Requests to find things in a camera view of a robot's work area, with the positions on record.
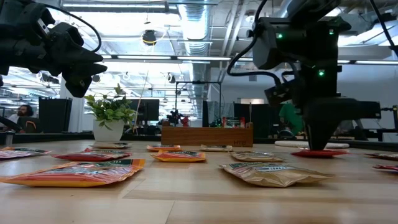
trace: wooden box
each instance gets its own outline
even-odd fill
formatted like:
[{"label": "wooden box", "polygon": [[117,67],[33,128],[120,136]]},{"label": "wooden box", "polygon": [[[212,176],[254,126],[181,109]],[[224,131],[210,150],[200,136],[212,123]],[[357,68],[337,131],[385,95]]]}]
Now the wooden box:
[{"label": "wooden box", "polygon": [[253,128],[162,127],[162,144],[253,147]]}]

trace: wooden table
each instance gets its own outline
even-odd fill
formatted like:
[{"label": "wooden table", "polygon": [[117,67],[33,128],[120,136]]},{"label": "wooden table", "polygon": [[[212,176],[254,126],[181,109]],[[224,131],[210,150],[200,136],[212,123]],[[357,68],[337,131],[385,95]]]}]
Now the wooden table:
[{"label": "wooden table", "polygon": [[[23,146],[77,152],[91,143]],[[273,189],[249,185],[218,168],[218,164],[234,162],[226,153],[208,152],[206,163],[166,163],[153,160],[145,149],[156,142],[133,144],[128,151],[133,152],[133,158],[147,159],[145,168],[118,184],[78,189],[0,183],[0,223],[398,223],[398,172],[371,167],[398,162],[361,155],[370,151],[352,149],[357,154],[308,159],[289,154],[296,149],[255,145],[255,150],[274,152],[294,166],[337,175],[319,184]],[[50,156],[2,161],[0,175],[31,172],[64,162]]]}]

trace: computer monitor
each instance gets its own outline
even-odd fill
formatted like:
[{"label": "computer monitor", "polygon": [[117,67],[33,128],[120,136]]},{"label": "computer monitor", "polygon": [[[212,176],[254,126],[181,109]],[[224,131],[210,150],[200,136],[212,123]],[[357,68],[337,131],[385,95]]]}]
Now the computer monitor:
[{"label": "computer monitor", "polygon": [[[131,100],[130,109],[137,110],[139,100]],[[159,120],[160,100],[142,99],[138,109],[138,121]]]}]

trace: green plant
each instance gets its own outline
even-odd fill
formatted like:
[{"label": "green plant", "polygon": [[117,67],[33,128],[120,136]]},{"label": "green plant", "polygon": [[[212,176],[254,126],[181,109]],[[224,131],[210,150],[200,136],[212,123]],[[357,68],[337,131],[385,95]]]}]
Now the green plant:
[{"label": "green plant", "polygon": [[123,120],[124,123],[129,123],[132,128],[131,121],[134,120],[136,113],[130,109],[130,101],[126,99],[126,94],[120,88],[119,84],[114,90],[116,94],[112,98],[108,98],[111,92],[102,95],[101,100],[95,100],[95,95],[85,96],[87,104],[94,112],[96,120],[101,121],[99,124],[100,127],[105,126],[105,128],[111,130],[106,123]]}]

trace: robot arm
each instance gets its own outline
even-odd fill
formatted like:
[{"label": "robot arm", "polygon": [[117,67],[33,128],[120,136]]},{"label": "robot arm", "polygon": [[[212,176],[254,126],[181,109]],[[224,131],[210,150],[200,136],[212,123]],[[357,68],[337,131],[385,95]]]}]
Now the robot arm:
[{"label": "robot arm", "polygon": [[341,0],[294,0],[287,7],[286,18],[258,18],[265,5],[257,10],[253,40],[248,48],[232,59],[227,72],[231,76],[268,75],[270,72],[231,73],[235,61],[253,48],[257,68],[268,70],[280,63],[289,63],[294,79],[275,81],[275,87],[265,90],[271,106],[292,99],[303,116],[311,150],[323,150],[342,120],[380,118],[380,104],[341,98],[337,93],[339,33],[351,29],[340,17],[323,18]]},{"label": "robot arm", "polygon": [[91,76],[105,72],[96,64],[103,57],[82,46],[76,27],[55,21],[44,4],[32,0],[0,0],[0,74],[10,66],[28,68],[32,73],[46,70],[57,77],[62,73],[66,87],[75,97],[83,97]]}]

